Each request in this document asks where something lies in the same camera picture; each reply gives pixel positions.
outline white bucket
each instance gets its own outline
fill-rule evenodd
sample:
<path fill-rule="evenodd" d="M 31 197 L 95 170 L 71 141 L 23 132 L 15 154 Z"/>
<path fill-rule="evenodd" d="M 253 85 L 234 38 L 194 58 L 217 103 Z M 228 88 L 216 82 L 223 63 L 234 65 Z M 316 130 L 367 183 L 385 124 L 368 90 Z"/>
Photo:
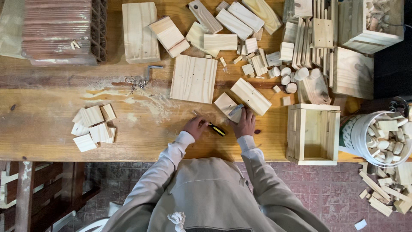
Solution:
<path fill-rule="evenodd" d="M 412 139 L 406 139 L 400 154 L 400 161 L 396 163 L 382 163 L 369 153 L 366 147 L 366 133 L 370 123 L 381 114 L 390 114 L 390 111 L 378 111 L 371 114 L 355 115 L 344 118 L 339 128 L 339 150 L 363 157 L 369 163 L 381 168 L 394 168 L 404 163 L 412 153 Z"/>

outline tiled floor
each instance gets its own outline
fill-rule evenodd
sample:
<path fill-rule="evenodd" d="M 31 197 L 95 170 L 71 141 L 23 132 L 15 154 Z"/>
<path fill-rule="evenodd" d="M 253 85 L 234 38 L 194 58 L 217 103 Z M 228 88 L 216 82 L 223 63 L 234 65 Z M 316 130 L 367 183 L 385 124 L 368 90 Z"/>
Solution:
<path fill-rule="evenodd" d="M 87 163 L 87 181 L 101 186 L 102 191 L 87 202 L 62 231 L 76 231 L 95 219 L 107 216 L 109 202 L 122 204 L 140 176 L 153 163 Z M 244 163 L 237 163 L 247 177 Z M 392 213 L 386 217 L 358 195 L 366 184 L 358 174 L 360 165 L 339 163 L 337 166 L 297 166 L 293 163 L 271 163 L 303 205 L 316 214 L 332 232 L 356 231 L 354 224 L 365 219 L 362 232 L 412 232 L 412 213 Z"/>

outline screwdriver handle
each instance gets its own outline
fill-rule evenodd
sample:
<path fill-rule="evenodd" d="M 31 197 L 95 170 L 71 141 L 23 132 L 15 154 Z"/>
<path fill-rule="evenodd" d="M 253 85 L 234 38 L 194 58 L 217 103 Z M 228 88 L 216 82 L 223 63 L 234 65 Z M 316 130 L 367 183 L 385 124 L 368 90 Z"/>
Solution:
<path fill-rule="evenodd" d="M 216 133 L 218 133 L 220 136 L 225 136 L 226 134 L 225 134 L 225 132 L 221 129 L 221 128 L 219 128 L 219 127 L 217 127 L 217 126 L 215 126 L 215 125 L 213 125 L 212 123 L 210 123 L 209 122 L 209 126 L 216 132 Z"/>

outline wooden box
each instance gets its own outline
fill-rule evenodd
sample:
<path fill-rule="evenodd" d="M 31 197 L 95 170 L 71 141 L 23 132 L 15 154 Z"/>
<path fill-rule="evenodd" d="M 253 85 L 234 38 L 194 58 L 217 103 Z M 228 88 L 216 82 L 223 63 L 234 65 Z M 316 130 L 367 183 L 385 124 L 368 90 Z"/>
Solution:
<path fill-rule="evenodd" d="M 345 0 L 339 4 L 339 46 L 361 53 L 374 54 L 384 48 L 403 41 L 404 0 L 390 0 L 389 33 L 366 29 L 367 0 Z"/>
<path fill-rule="evenodd" d="M 105 62 L 106 21 L 107 0 L 25 0 L 22 56 L 32 65 Z"/>
<path fill-rule="evenodd" d="M 340 107 L 290 105 L 286 157 L 297 165 L 336 165 Z"/>

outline bucket label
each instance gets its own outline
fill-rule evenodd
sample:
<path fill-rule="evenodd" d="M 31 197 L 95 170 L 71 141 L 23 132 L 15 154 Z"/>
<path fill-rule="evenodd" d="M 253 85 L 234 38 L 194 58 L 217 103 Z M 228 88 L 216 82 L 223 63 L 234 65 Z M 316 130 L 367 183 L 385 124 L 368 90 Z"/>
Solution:
<path fill-rule="evenodd" d="M 355 122 L 357 122 L 362 116 L 364 115 L 360 114 L 340 118 L 339 146 L 354 149 L 351 140 L 352 129 Z"/>

